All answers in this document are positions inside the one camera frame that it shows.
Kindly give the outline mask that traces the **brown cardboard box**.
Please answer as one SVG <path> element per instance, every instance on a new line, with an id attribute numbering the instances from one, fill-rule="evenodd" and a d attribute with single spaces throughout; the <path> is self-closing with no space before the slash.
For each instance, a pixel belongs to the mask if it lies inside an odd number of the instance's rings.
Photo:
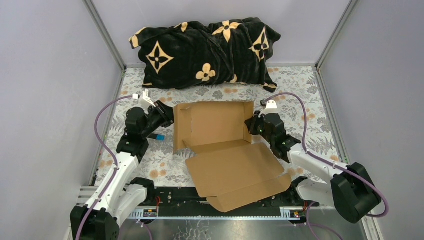
<path id="1" fill-rule="evenodd" d="M 186 166 L 198 195 L 227 213 L 283 193 L 292 179 L 264 143 L 253 143 L 245 121 L 252 101 L 180 103 L 174 113 L 174 150 L 191 149 Z"/>

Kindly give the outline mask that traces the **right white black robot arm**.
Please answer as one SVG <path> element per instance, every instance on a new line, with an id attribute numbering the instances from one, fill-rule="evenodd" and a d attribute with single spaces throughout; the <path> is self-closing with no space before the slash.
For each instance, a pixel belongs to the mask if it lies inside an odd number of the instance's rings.
<path id="1" fill-rule="evenodd" d="M 287 133 L 278 114 L 264 115 L 256 111 L 245 125 L 251 135 L 261 136 L 269 144 L 275 157 L 306 169 L 322 180 L 297 178 L 286 193 L 291 205 L 317 202 L 336 209 L 342 218 L 355 224 L 382 202 L 363 165 L 332 161 L 305 149 L 299 139 Z"/>

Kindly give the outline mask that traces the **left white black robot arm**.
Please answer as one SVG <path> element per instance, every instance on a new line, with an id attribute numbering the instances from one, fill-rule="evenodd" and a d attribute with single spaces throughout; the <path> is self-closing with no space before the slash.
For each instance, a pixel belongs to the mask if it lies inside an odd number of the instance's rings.
<path id="1" fill-rule="evenodd" d="M 173 123 L 173 108 L 160 100 L 151 103 L 147 110 L 133 107 L 126 112 L 124 134 L 116 147 L 112 167 L 88 201 L 75 206 L 70 213 L 73 239 L 116 240 L 121 226 L 137 206 L 154 202 L 152 180 L 129 178 L 149 148 L 149 136 Z"/>

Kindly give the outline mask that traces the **black blue marker pen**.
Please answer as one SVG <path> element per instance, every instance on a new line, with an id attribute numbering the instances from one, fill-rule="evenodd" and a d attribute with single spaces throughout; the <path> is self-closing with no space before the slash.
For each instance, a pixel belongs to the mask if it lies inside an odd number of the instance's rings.
<path id="1" fill-rule="evenodd" d="M 149 139 L 153 139 L 153 140 L 157 140 L 157 141 L 164 141 L 165 140 L 165 136 L 161 135 L 161 134 L 155 134 L 152 133 L 148 136 Z"/>

